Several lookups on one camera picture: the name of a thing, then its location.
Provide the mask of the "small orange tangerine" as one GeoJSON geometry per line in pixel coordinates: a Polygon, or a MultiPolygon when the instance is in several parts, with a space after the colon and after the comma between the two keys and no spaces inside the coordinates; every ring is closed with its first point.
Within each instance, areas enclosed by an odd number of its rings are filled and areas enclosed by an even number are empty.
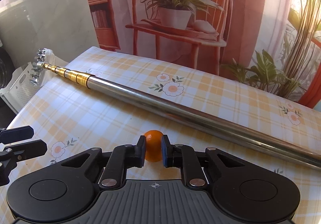
{"type": "Polygon", "coordinates": [[[144,134],[146,138],[145,159],[148,162],[159,162],[162,160],[161,139],[163,133],[158,130],[150,130],[144,134]]]}

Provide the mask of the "plaid floral tablecloth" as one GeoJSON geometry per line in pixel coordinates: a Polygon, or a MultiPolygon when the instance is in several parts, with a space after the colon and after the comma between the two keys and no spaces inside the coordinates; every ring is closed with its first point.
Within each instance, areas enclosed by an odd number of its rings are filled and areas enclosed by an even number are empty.
{"type": "MultiPolygon", "coordinates": [[[[247,85],[191,68],[92,47],[70,69],[137,89],[221,117],[313,153],[320,153],[320,112],[247,85]]],[[[53,77],[13,119],[12,128],[31,126],[47,143],[44,156],[18,163],[10,180],[92,147],[111,151],[135,144],[149,130],[197,151],[220,150],[284,175],[298,186],[295,223],[320,223],[320,172],[246,149],[171,120],[53,77]]]]}

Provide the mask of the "telescopic metal pole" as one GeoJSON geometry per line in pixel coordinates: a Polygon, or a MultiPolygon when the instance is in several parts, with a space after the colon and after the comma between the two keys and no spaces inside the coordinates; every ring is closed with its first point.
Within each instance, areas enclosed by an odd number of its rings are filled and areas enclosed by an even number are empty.
{"type": "Polygon", "coordinates": [[[175,102],[135,90],[89,73],[71,70],[47,62],[53,53],[48,48],[38,49],[30,83],[43,82],[46,71],[51,71],[77,85],[100,92],[150,113],[175,121],[201,132],[243,147],[256,150],[291,163],[320,170],[320,155],[286,141],[246,128],[234,122],[198,111],[175,102]]]}

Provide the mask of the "printed room backdrop cloth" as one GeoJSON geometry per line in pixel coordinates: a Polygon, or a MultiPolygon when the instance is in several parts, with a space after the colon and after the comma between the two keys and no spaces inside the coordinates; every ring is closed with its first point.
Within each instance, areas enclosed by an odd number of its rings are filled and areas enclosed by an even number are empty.
{"type": "Polygon", "coordinates": [[[320,0],[88,0],[104,50],[191,67],[313,108],[320,0]]]}

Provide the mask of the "white plastic crate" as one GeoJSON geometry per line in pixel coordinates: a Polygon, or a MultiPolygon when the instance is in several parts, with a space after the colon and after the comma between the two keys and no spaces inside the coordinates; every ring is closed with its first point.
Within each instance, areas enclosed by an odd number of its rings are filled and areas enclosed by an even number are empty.
{"type": "Polygon", "coordinates": [[[37,67],[39,61],[52,65],[67,64],[55,56],[52,50],[41,48],[37,51],[33,62],[17,68],[12,73],[8,85],[1,89],[1,99],[15,114],[18,114],[40,88],[54,77],[51,72],[37,67]]]}

